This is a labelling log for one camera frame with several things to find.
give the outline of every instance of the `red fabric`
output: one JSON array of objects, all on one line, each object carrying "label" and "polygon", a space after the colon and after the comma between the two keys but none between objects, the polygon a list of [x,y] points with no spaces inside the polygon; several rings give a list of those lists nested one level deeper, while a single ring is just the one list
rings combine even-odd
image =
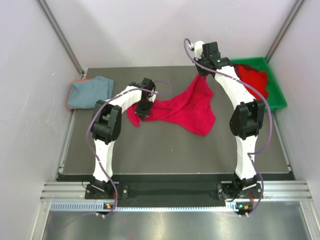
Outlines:
[{"label": "red fabric", "polygon": [[[265,71],[259,71],[249,65],[234,64],[234,69],[238,77],[242,82],[249,84],[251,87],[255,88],[259,93],[264,96],[265,99],[268,98],[269,93],[266,90],[268,83],[268,75]],[[257,100],[261,98],[251,89],[246,89],[251,93]]]},{"label": "red fabric", "polygon": [[[197,75],[186,91],[166,101],[155,100],[148,121],[165,121],[179,124],[192,133],[205,136],[215,123],[210,100],[214,93],[207,84],[207,78]],[[136,104],[127,109],[132,124],[139,127],[141,119],[135,114]]]}]

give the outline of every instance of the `white wall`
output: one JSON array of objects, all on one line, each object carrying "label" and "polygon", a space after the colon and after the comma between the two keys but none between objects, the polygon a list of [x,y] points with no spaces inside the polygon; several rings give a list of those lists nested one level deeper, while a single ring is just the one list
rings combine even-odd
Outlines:
[{"label": "white wall", "polygon": [[56,170],[79,76],[35,0],[2,0],[0,9],[0,239],[24,240]]},{"label": "white wall", "polygon": [[270,61],[288,106],[277,111],[296,174],[320,213],[320,1],[308,0]]},{"label": "white wall", "polygon": [[296,0],[46,0],[87,68],[191,65],[183,40],[264,57]]}]

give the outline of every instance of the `blue-gray folded cloth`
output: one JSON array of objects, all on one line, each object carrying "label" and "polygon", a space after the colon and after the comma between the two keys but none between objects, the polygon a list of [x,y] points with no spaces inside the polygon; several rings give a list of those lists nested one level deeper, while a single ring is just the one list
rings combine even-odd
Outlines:
[{"label": "blue-gray folded cloth", "polygon": [[96,76],[91,80],[74,81],[68,100],[69,109],[93,109],[98,100],[107,100],[112,96],[114,80]]}]

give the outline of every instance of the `green plastic tray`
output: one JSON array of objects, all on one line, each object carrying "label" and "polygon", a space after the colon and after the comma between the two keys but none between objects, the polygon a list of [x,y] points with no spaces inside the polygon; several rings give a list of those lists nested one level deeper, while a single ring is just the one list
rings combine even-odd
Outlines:
[{"label": "green plastic tray", "polygon": [[243,58],[231,60],[234,64],[247,64],[261,72],[266,72],[268,75],[268,83],[266,90],[269,92],[269,97],[267,99],[272,111],[287,106],[287,101],[281,92],[281,89],[276,81],[275,76],[271,72],[271,69],[264,57],[253,57],[253,58]]}]

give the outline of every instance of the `crumpled red cloth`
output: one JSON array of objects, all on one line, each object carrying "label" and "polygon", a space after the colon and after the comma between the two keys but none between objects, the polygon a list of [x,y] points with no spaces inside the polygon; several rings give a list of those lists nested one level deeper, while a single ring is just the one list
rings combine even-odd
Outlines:
[{"label": "crumpled red cloth", "polygon": [[[155,100],[145,121],[160,120],[179,124],[194,134],[205,136],[216,120],[210,106],[213,95],[207,84],[207,77],[198,74],[181,94],[166,101]],[[141,119],[135,114],[136,106],[134,104],[129,107],[126,113],[131,123],[139,127]]]},{"label": "crumpled red cloth", "polygon": [[[266,87],[268,83],[268,75],[265,71],[259,71],[246,64],[233,64],[235,73],[240,78],[240,80],[251,87],[255,88],[259,93],[264,96],[265,99],[268,98],[269,92],[267,92]],[[251,93],[257,100],[261,98],[251,89],[245,87],[249,93]]]}]

